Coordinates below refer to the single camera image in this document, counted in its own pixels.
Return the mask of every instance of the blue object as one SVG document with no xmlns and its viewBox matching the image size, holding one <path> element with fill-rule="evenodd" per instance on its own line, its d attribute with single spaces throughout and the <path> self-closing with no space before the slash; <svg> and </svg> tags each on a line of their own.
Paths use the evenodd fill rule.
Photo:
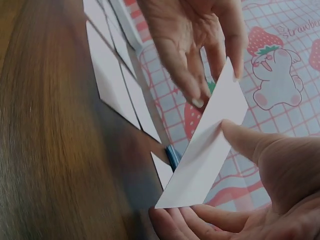
<svg viewBox="0 0 320 240">
<path fill-rule="evenodd" d="M 174 172 L 176 168 L 178 167 L 178 164 L 182 158 L 180 153 L 175 150 L 175 148 L 172 145 L 169 145 L 165 148 L 165 153 L 169 159 L 172 171 Z"/>
</svg>

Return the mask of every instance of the wood grain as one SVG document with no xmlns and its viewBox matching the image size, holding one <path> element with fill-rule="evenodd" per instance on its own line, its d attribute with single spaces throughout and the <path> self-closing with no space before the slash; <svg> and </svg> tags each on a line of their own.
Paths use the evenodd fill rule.
<svg viewBox="0 0 320 240">
<path fill-rule="evenodd" d="M 99 99 L 78 0 L 0 0 L 0 239 L 156 239 L 163 147 Z"/>
</svg>

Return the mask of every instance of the green strawberry leaf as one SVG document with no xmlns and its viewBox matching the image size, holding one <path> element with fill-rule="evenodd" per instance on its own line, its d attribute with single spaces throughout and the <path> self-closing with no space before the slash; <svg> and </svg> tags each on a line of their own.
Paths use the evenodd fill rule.
<svg viewBox="0 0 320 240">
<path fill-rule="evenodd" d="M 265 54 L 270 53 L 272 51 L 275 51 L 275 50 L 277 50 L 279 48 L 280 48 L 280 46 L 278 46 L 278 45 L 265 46 L 265 48 L 260 48 L 259 51 L 256 54 L 265 55 Z"/>
<path fill-rule="evenodd" d="M 212 94 L 215 90 L 215 87 L 216 87 L 216 84 L 214 81 L 211 81 L 211 82 L 207 82 L 208 83 L 208 87 L 209 87 L 209 90 L 210 90 L 210 93 Z"/>
</svg>

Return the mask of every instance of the white paper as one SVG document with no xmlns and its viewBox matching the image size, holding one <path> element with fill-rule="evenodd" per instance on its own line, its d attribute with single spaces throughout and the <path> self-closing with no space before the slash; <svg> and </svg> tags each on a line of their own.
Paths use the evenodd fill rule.
<svg viewBox="0 0 320 240">
<path fill-rule="evenodd" d="M 158 173 L 161 186 L 163 189 L 165 189 L 174 172 L 172 171 L 170 165 L 166 164 L 164 161 L 158 158 L 153 152 L 151 152 L 151 156 L 154 162 L 156 172 Z"/>
<path fill-rule="evenodd" d="M 83 0 L 83 9 L 87 17 L 93 22 L 94 26 L 100 31 L 112 49 L 114 49 L 114 43 L 109 31 L 107 18 L 102 7 L 96 0 Z"/>
<path fill-rule="evenodd" d="M 150 116 L 141 87 L 123 65 L 121 65 L 121 68 L 126 86 L 132 100 L 132 104 L 134 106 L 136 115 L 138 116 L 143 131 L 149 134 L 159 143 L 161 143 L 154 122 L 152 121 L 152 118 Z"/>
<path fill-rule="evenodd" d="M 217 178 L 231 146 L 221 131 L 221 121 L 241 124 L 247 101 L 228 58 L 194 135 L 155 208 L 202 204 Z"/>
<path fill-rule="evenodd" d="M 115 26 L 115 28 L 117 29 L 117 31 L 119 31 L 121 33 L 122 32 L 121 26 L 119 24 L 116 13 L 113 10 L 109 0 L 103 0 L 103 8 L 104 8 L 104 12 L 108 18 L 109 24 L 113 24 Z"/>
<path fill-rule="evenodd" d="M 113 24 L 110 24 L 109 26 L 116 51 L 119 53 L 120 57 L 125 62 L 127 67 L 130 69 L 132 74 L 137 78 L 134 66 L 132 65 L 131 58 L 128 52 L 126 41 L 120 35 L 120 33 L 117 31 L 116 27 Z"/>
<path fill-rule="evenodd" d="M 101 100 L 140 129 L 118 59 L 88 21 L 86 22 L 86 30 Z"/>
<path fill-rule="evenodd" d="M 124 1 L 110 0 L 110 2 L 117 15 L 117 18 L 119 19 L 124 34 L 128 39 L 128 42 L 136 51 L 139 51 L 143 47 L 143 42 Z"/>
</svg>

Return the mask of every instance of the pink strawberry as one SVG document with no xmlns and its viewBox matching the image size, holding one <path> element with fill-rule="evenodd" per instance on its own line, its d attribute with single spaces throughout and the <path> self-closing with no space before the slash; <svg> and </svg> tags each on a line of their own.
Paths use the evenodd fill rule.
<svg viewBox="0 0 320 240">
<path fill-rule="evenodd" d="M 312 43 L 309 64 L 313 69 L 320 72 L 320 39 Z"/>
<path fill-rule="evenodd" d="M 266 54 L 284 47 L 284 42 L 276 35 L 267 33 L 261 27 L 255 26 L 249 33 L 247 51 L 253 57 Z"/>
<path fill-rule="evenodd" d="M 201 113 L 192 105 L 186 103 L 184 106 L 185 134 L 190 140 L 200 122 Z"/>
</svg>

